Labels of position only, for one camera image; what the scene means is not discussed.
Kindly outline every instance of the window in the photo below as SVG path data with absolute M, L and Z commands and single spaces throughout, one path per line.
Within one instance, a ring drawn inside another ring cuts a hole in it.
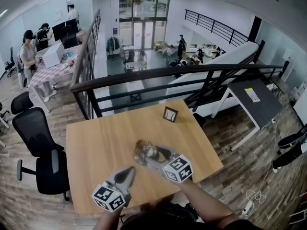
M 119 0 L 119 18 L 132 17 L 132 0 Z
M 154 17 L 157 0 L 133 0 L 133 17 Z
M 166 21 L 156 21 L 155 22 L 155 32 L 154 32 L 154 41 L 155 42 L 164 42 L 166 31 Z
M 132 45 L 132 22 L 120 22 L 119 33 L 124 45 Z
M 167 17 L 169 0 L 158 0 L 157 17 Z

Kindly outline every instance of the small picture frame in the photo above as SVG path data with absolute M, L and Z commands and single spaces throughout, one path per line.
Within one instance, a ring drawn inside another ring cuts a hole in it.
M 178 111 L 166 106 L 163 114 L 163 118 L 174 123 L 178 115 Z

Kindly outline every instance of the chair armrest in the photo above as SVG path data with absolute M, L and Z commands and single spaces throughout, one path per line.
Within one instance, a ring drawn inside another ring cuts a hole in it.
M 18 163 L 17 163 L 17 180 L 18 181 L 21 181 L 23 178 L 22 178 L 22 167 L 23 167 L 23 161 L 20 159 L 18 160 Z
M 58 150 L 51 151 L 51 162 L 52 162 L 52 171 L 53 173 L 59 172 L 59 154 Z

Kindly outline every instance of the backpack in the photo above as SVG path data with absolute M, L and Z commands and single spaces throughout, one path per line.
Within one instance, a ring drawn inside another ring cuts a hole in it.
M 19 47 L 18 52 L 17 52 L 17 57 L 16 57 L 16 68 L 17 68 L 18 72 L 21 72 L 24 69 L 23 61 L 20 58 L 20 49 L 21 49 L 21 47 Z
M 35 37 L 33 38 L 33 45 L 34 45 L 35 48 L 37 48 L 37 46 L 38 46 L 39 40 L 38 40 L 37 36 L 38 36 L 38 33 L 39 33 L 40 31 L 43 31 L 43 29 L 39 29 L 39 30 L 37 31 L 37 33 L 35 33 Z

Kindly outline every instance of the doorway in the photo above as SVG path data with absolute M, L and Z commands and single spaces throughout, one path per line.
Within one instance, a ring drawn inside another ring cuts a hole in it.
M 134 23 L 134 49 L 151 49 L 153 47 L 154 22 Z

